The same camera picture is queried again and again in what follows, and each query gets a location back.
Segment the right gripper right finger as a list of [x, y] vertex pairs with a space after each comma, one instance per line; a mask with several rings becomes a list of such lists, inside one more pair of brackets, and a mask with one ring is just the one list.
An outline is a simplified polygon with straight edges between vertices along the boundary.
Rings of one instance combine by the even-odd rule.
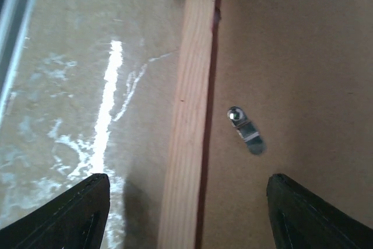
[[372, 248], [372, 229], [285, 174], [266, 187], [276, 248]]

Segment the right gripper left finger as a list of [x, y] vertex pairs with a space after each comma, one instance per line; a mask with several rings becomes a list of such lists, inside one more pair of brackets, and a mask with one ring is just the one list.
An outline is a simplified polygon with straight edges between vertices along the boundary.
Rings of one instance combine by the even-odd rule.
[[1, 229], [1, 248], [100, 248], [110, 210], [110, 181], [92, 174]]

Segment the pink picture frame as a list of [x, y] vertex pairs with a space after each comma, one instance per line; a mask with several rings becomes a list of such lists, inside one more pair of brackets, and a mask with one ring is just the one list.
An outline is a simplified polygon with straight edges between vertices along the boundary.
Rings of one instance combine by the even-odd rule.
[[157, 248], [196, 248], [218, 0], [185, 0]]

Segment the white mat brown backing board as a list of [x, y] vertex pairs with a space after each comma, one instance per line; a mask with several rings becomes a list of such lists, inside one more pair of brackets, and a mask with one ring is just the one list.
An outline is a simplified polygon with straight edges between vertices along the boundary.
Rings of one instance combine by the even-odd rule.
[[372, 0], [221, 0], [203, 248], [275, 247], [274, 173], [372, 226]]

